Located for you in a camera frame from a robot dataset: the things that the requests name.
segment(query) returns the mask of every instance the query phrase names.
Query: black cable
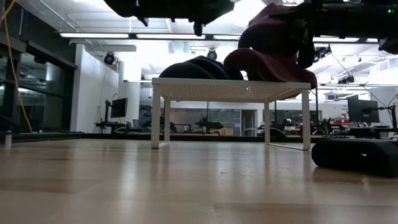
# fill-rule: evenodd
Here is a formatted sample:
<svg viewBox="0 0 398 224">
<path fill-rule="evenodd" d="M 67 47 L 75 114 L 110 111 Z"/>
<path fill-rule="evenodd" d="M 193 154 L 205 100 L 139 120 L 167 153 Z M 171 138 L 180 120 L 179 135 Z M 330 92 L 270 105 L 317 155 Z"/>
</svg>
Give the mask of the black cable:
<svg viewBox="0 0 398 224">
<path fill-rule="evenodd" d="M 101 108 L 102 94 L 104 92 L 105 76 L 106 76 L 106 66 L 104 67 L 104 77 L 102 79 L 102 89 L 101 89 L 101 95 L 99 96 L 99 103 L 98 103 L 98 111 L 99 111 L 99 118 L 100 119 L 102 119 L 101 109 L 100 108 Z"/>
<path fill-rule="evenodd" d="M 396 98 L 396 96 L 397 96 L 397 95 L 394 95 L 394 96 L 392 97 L 392 99 L 391 99 L 390 102 L 388 103 L 388 107 L 390 107 L 391 102 Z"/>
<path fill-rule="evenodd" d="M 331 56 L 333 56 L 335 59 L 336 59 L 336 61 L 340 64 L 340 66 L 350 75 L 350 72 L 344 67 L 344 65 L 342 65 L 341 63 L 340 63 L 340 61 L 333 55 L 333 53 L 331 54 Z M 388 106 L 386 106 L 381 100 L 379 100 L 379 98 L 377 98 L 373 93 L 371 93 L 370 92 L 370 90 L 368 90 L 365 86 L 362 86 L 366 91 L 368 91 L 368 93 L 371 95 L 371 96 L 373 96 L 375 99 L 377 99 L 377 101 L 378 102 L 380 102 L 384 107 L 388 107 Z M 389 114 L 389 117 L 390 117 L 390 120 L 391 120 L 391 123 L 393 123 L 392 122 L 392 115 L 391 115 L 391 112 L 388 110 L 388 114 Z"/>
</svg>

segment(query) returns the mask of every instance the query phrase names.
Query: fluorescent light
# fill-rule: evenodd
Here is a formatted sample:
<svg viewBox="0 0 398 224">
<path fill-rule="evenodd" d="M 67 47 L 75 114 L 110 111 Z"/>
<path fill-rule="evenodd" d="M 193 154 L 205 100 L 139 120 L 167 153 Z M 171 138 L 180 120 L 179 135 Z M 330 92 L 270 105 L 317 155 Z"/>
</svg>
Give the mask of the fluorescent light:
<svg viewBox="0 0 398 224">
<path fill-rule="evenodd" d="M 204 39 L 193 34 L 137 34 L 138 39 Z"/>
<path fill-rule="evenodd" d="M 383 85 L 383 84 L 331 84 L 319 83 L 318 86 L 336 86 L 336 87 L 398 87 L 398 85 Z"/>
<path fill-rule="evenodd" d="M 204 50 L 204 51 L 206 51 L 206 50 L 209 49 L 209 47 L 206 47 L 206 46 L 189 46 L 189 49 L 190 50 Z"/>
<path fill-rule="evenodd" d="M 379 41 L 377 39 L 373 39 L 373 38 L 369 38 L 368 40 L 366 40 L 367 43 L 376 43 L 378 44 Z"/>
<path fill-rule="evenodd" d="M 313 38 L 314 42 L 340 42 L 340 43 L 345 43 L 345 42 L 357 42 L 359 41 L 358 38 L 345 38 L 345 39 L 340 39 L 338 37 L 314 37 Z"/>
<path fill-rule="evenodd" d="M 314 44 L 314 47 L 329 47 L 328 44 Z"/>
<path fill-rule="evenodd" d="M 129 82 L 129 83 L 152 83 L 152 80 L 125 80 L 125 82 Z"/>
<path fill-rule="evenodd" d="M 241 38 L 240 35 L 214 35 L 214 39 L 216 40 L 239 40 Z"/>
<path fill-rule="evenodd" d="M 66 38 L 98 38 L 98 39 L 128 39 L 129 34 L 110 34 L 110 33 L 103 33 L 103 34 L 94 34 L 94 33 L 61 33 L 61 37 Z"/>
</svg>

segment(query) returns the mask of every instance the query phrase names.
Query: spotlight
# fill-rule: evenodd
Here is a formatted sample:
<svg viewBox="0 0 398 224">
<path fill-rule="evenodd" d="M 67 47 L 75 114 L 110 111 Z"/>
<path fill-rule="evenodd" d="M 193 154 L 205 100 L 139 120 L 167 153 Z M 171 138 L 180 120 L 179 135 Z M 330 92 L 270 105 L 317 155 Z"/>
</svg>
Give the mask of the spotlight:
<svg viewBox="0 0 398 224">
<path fill-rule="evenodd" d="M 337 84 L 350 84 L 350 83 L 354 83 L 355 82 L 355 78 L 353 75 L 348 75 L 346 77 L 340 78 L 338 80 Z"/>
<path fill-rule="evenodd" d="M 108 52 L 104 58 L 104 63 L 107 65 L 115 65 L 118 61 L 118 58 L 114 56 L 114 52 Z"/>
<path fill-rule="evenodd" d="M 215 49 L 210 49 L 207 53 L 207 57 L 213 60 L 217 60 L 217 53 Z"/>
<path fill-rule="evenodd" d="M 325 58 L 327 55 L 331 54 L 330 45 L 328 47 L 315 47 L 315 55 L 313 58 L 313 62 L 317 63 L 319 60 Z"/>
</svg>

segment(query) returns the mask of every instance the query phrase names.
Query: security camera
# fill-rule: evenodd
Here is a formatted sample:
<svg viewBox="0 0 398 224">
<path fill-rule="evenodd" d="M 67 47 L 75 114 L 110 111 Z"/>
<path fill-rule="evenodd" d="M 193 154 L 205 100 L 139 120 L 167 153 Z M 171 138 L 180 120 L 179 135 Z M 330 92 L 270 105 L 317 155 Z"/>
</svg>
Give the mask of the security camera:
<svg viewBox="0 0 398 224">
<path fill-rule="evenodd" d="M 114 52 L 106 53 L 104 63 L 107 65 L 115 65 L 118 62 L 118 58 L 114 56 Z"/>
<path fill-rule="evenodd" d="M 207 53 L 207 57 L 213 60 L 217 60 L 217 53 L 215 49 L 210 49 Z"/>
</svg>

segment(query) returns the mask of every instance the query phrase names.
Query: computer monitor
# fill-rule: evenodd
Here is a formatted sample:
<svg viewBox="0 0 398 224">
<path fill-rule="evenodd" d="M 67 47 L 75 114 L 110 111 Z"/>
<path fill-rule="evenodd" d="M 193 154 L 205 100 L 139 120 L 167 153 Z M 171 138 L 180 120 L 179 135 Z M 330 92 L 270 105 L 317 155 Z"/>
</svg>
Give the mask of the computer monitor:
<svg viewBox="0 0 398 224">
<path fill-rule="evenodd" d="M 349 121 L 379 123 L 378 108 L 377 101 L 348 99 Z"/>
<path fill-rule="evenodd" d="M 111 118 L 123 118 L 126 116 L 127 98 L 112 101 Z"/>
</svg>

